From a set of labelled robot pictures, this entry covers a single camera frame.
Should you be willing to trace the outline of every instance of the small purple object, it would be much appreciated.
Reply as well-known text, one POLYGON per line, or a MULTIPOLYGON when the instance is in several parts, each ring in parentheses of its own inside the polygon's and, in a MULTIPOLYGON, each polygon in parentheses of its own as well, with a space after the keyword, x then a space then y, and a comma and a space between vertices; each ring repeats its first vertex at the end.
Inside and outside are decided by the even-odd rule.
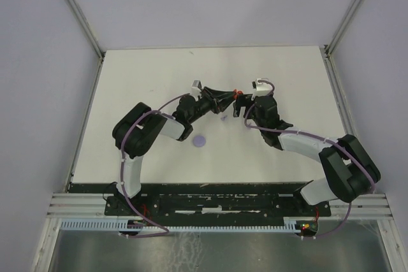
POLYGON ((205 137, 202 135, 197 135, 193 138, 193 145, 200 148, 205 145, 205 137))

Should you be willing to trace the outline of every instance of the purple disc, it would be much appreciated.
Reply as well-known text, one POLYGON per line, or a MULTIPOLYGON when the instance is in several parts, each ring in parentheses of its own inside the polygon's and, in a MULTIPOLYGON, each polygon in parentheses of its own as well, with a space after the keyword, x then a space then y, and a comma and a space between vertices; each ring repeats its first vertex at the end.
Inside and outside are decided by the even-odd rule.
POLYGON ((193 138, 193 145, 200 148, 205 145, 205 137, 202 135, 197 135, 193 138))

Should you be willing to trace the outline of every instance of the white wall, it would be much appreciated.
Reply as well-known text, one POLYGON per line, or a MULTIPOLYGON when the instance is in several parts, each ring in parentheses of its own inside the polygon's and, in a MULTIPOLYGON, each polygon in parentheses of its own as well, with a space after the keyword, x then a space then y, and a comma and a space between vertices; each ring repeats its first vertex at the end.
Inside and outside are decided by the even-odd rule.
POLYGON ((324 45, 351 0, 77 0, 105 49, 324 45))
POLYGON ((29 271, 97 57, 64 0, 0 0, 0 270, 29 271))
POLYGON ((408 0, 365 0, 335 52, 335 63, 408 247, 407 49, 408 0))

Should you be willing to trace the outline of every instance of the white table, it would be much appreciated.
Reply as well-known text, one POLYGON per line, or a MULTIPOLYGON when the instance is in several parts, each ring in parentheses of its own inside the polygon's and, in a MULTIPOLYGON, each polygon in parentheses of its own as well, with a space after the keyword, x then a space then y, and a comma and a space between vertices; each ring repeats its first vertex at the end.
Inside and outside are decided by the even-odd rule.
MULTIPOLYGON (((193 80, 219 90, 251 92, 269 78, 281 118, 322 136, 344 129, 318 47, 240 47, 112 50, 106 53, 73 183, 118 180, 112 129, 137 103, 153 109, 189 92, 193 80)), ((172 113, 177 103, 164 110, 172 113)), ((269 147, 260 133, 232 117, 208 113, 184 142, 159 136, 143 160, 143 183, 305 182, 324 176, 320 164, 269 147), (196 148, 201 134, 207 144, 196 148)))

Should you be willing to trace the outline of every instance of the gray floor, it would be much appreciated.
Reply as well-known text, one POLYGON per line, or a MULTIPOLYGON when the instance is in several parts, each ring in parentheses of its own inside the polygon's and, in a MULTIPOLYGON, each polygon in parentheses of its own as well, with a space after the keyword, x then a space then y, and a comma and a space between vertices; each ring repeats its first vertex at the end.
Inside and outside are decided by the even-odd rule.
MULTIPOLYGON (((336 222, 321 222, 320 231, 336 222)), ((177 233, 132 240, 111 232, 61 231, 53 272, 391 272, 376 222, 349 222, 333 236, 177 233)))

